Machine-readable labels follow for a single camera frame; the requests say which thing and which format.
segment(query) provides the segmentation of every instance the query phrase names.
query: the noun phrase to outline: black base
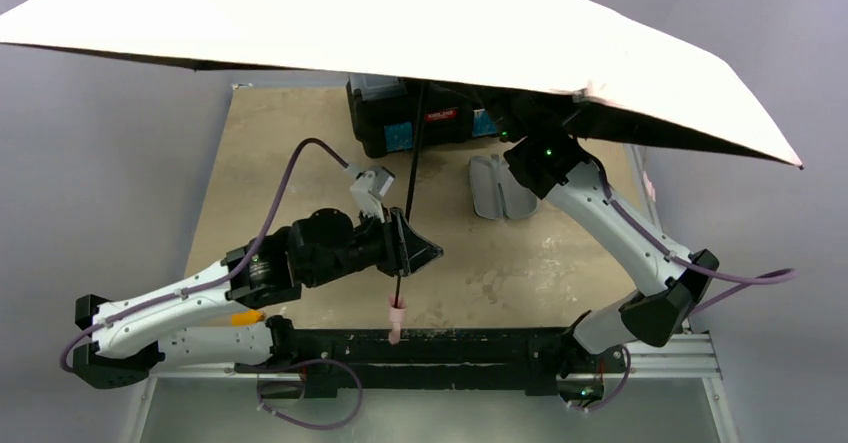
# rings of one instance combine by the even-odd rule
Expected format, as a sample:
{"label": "black base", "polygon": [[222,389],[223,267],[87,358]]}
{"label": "black base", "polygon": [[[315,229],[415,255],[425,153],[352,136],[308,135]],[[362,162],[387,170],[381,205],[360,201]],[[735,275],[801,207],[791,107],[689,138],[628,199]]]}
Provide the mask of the black base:
{"label": "black base", "polygon": [[[710,250],[689,256],[692,263],[707,270],[718,269],[718,259]],[[627,330],[645,344],[662,348],[683,320],[695,309],[712,278],[687,269],[678,280],[666,282],[668,290],[652,296],[638,295],[621,308],[621,321]]]}
{"label": "black base", "polygon": [[[346,85],[350,119],[354,137],[362,143],[369,158],[381,158],[396,151],[411,150],[392,148],[386,141],[386,127],[404,123],[414,125],[418,110],[420,85],[417,80],[405,80],[406,94],[374,101],[362,99],[362,92]],[[425,105],[427,131],[423,145],[437,146],[446,143],[462,143],[473,137],[474,105],[471,100],[444,88],[430,85]],[[414,129],[410,136],[414,139]]]}
{"label": "black base", "polygon": [[[297,357],[292,361],[331,358],[350,366],[365,388],[407,390],[520,390],[528,396],[558,395],[563,372],[562,337],[567,328],[426,329],[406,330],[396,346],[386,330],[295,330]],[[603,358],[606,372],[624,370],[613,357],[620,347],[602,355],[569,357],[571,373],[595,373]],[[236,365],[239,373],[255,373]],[[343,370],[310,366],[303,396],[332,398],[340,388],[355,388]]]}
{"label": "black base", "polygon": [[98,390],[129,386],[146,379],[150,369],[165,355],[159,353],[158,343],[151,343],[135,355],[120,360],[97,355],[97,343],[86,343],[74,348],[74,374]]}

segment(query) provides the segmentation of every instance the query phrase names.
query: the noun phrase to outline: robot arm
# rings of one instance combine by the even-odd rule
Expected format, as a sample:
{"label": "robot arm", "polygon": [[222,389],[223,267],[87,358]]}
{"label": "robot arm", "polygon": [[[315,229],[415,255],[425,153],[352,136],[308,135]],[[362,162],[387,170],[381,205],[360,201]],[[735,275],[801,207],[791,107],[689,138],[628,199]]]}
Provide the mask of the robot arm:
{"label": "robot arm", "polygon": [[[580,148],[564,129],[565,123],[582,111],[581,103],[567,98],[555,100],[556,104],[528,102],[526,93],[497,90],[478,89],[475,94],[479,97],[481,92],[483,100],[488,99],[489,107],[495,109],[491,117],[498,121],[502,137],[518,141],[504,154],[516,180],[574,218],[621,264],[636,286],[636,291],[621,301],[581,317],[565,338],[590,354],[634,340],[665,345],[701,301],[710,278],[657,251],[633,223],[661,240],[669,255],[707,270],[716,270],[718,260],[708,250],[693,254],[618,197],[606,181],[600,161]],[[622,210],[634,222],[627,221],[619,213]]]}
{"label": "robot arm", "polygon": [[[95,295],[80,298],[77,325],[83,330],[97,323],[103,326],[91,333],[91,343],[74,350],[74,372],[93,386],[115,387],[138,380],[118,379],[115,375],[121,372],[110,369],[132,369],[143,378],[160,363],[172,367],[265,362],[274,346],[267,344],[272,340],[268,330],[257,328],[247,335],[240,333],[245,330],[191,326],[215,316],[299,299],[303,286],[321,286],[369,266],[389,276],[417,272],[439,258],[442,249],[415,233],[401,210],[384,212],[382,197],[393,180],[380,167],[359,173],[351,186],[361,210],[358,226],[338,210],[318,210],[266,236],[258,253],[229,281],[202,288],[236,268],[249,245],[230,251],[196,275],[145,295],[122,301]],[[198,286],[200,291],[187,291]],[[177,297],[151,304],[170,295]],[[109,317],[133,307],[139,310],[107,324]]]}

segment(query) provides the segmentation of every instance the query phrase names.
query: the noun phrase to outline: tan table surface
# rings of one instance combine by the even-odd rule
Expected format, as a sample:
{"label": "tan table surface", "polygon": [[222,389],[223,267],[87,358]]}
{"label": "tan table surface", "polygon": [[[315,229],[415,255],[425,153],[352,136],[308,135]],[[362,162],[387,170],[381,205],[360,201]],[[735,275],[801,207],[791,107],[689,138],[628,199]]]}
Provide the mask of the tan table surface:
{"label": "tan table surface", "polygon": [[[343,88],[235,91],[187,266],[193,274],[256,236],[294,147],[321,138],[348,161],[367,167],[353,137]],[[642,209],[623,146],[587,141],[610,180]],[[404,280],[407,327],[565,326],[634,288],[621,266],[570,217],[547,203],[531,218],[490,221],[474,214],[468,160],[502,153],[508,144],[482,139],[427,148],[421,154],[412,227],[445,255]],[[376,160],[396,176],[384,203],[404,207],[410,154]],[[352,180],[323,150],[301,155],[274,225],[290,225],[320,208],[356,221]],[[385,328],[394,278],[367,269],[303,291],[284,311],[297,328]]]}

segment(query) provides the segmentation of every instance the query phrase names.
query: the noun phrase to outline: gray wall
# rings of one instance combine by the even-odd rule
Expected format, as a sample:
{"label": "gray wall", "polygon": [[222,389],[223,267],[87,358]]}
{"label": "gray wall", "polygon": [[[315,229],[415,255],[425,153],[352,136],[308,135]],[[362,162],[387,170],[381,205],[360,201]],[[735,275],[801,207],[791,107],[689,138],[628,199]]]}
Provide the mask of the gray wall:
{"label": "gray wall", "polygon": [[712,248],[726,270],[802,272],[695,320],[715,339],[743,441],[844,441],[848,433],[846,15],[848,0],[679,0],[662,27],[726,59],[807,167],[648,154],[669,233]]}
{"label": "gray wall", "polygon": [[4,441],[116,441],[131,392],[58,368],[73,303],[181,276],[230,94],[222,75],[0,47]]}

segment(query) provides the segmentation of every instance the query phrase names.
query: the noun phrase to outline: black toolbox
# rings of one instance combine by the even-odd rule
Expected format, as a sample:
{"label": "black toolbox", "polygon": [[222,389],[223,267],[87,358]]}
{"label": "black toolbox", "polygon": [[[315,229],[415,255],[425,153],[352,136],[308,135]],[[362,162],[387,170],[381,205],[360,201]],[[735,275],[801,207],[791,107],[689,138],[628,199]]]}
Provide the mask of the black toolbox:
{"label": "black toolbox", "polygon": [[[412,149],[421,84],[387,76],[350,75],[346,89],[353,134],[369,158]],[[462,143],[496,133],[485,110],[432,83],[424,125],[424,146]]]}

